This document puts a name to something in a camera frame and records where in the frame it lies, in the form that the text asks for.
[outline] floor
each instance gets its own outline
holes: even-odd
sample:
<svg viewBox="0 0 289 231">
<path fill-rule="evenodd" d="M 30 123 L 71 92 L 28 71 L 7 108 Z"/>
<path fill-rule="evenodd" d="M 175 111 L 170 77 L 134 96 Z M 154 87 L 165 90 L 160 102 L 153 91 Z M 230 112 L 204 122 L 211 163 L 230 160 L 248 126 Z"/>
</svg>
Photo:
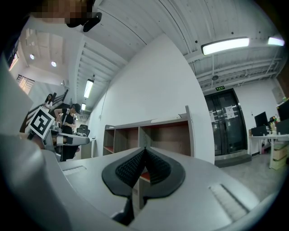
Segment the floor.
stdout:
<svg viewBox="0 0 289 231">
<path fill-rule="evenodd" d="M 289 166 L 278 170 L 269 169 L 269 154 L 256 155 L 251 162 L 221 168 L 227 174 L 248 187 L 262 201 L 279 190 Z"/>
</svg>

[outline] fluorescent light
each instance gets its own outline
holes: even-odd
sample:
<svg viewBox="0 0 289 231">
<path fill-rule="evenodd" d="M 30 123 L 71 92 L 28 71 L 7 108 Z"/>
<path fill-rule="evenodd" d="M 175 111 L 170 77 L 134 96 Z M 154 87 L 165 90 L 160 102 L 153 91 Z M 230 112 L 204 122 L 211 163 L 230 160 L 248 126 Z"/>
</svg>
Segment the fluorescent light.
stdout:
<svg viewBox="0 0 289 231">
<path fill-rule="evenodd" d="M 270 38 L 268 39 L 268 44 L 269 44 L 269 45 L 284 46 L 285 42 L 284 42 L 284 40 L 282 40 L 282 39 L 270 37 Z"/>
<path fill-rule="evenodd" d="M 88 79 L 87 82 L 86 82 L 85 90 L 84 90 L 84 97 L 85 98 L 89 97 L 92 85 L 93 85 L 93 80 Z"/>
<path fill-rule="evenodd" d="M 202 50 L 204 55 L 209 55 L 218 51 L 227 49 L 244 47 L 249 45 L 249 38 L 235 38 L 221 42 L 214 42 L 208 45 L 203 45 Z"/>
</svg>

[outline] glass door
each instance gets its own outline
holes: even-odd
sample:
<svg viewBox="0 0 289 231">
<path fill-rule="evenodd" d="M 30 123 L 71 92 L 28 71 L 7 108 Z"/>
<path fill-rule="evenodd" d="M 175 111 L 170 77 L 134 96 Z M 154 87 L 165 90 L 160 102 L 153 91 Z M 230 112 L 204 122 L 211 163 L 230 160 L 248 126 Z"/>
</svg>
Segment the glass door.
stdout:
<svg viewBox="0 0 289 231">
<path fill-rule="evenodd" d="M 215 155 L 246 149 L 246 127 L 235 92 L 227 90 L 205 98 L 214 133 Z"/>
</svg>

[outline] cap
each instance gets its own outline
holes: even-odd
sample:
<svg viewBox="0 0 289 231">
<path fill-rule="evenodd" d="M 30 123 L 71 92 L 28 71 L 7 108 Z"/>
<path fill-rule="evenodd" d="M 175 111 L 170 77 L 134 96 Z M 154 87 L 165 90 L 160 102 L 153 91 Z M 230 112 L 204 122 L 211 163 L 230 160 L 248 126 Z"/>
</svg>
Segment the cap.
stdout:
<svg viewBox="0 0 289 231">
<path fill-rule="evenodd" d="M 75 110 L 76 110 L 76 112 L 77 112 L 78 114 L 81 114 L 81 105 L 80 105 L 80 104 L 75 103 L 75 104 L 72 105 L 72 106 L 75 108 Z"/>
</svg>

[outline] woman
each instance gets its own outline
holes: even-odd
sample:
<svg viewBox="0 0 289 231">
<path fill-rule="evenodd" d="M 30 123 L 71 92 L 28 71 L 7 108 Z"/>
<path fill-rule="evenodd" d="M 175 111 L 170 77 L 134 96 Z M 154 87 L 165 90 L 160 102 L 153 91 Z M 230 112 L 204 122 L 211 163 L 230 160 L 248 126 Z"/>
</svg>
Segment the woman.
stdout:
<svg viewBox="0 0 289 231">
<path fill-rule="evenodd" d="M 63 109 L 55 109 L 54 113 L 56 116 L 56 120 L 60 121 L 62 126 L 62 133 L 66 134 L 73 134 L 72 129 L 76 128 L 75 114 L 80 114 L 81 106 L 80 104 L 76 103 L 73 104 L 70 109 L 63 108 Z M 77 151 L 78 146 L 63 146 L 63 153 L 62 153 L 62 160 L 66 161 L 67 159 L 73 159 L 75 152 Z"/>
<path fill-rule="evenodd" d="M 49 110 L 51 109 L 51 107 L 52 107 L 52 94 L 49 94 L 47 96 L 42 108 L 44 109 L 44 111 L 46 111 L 48 113 Z"/>
</svg>

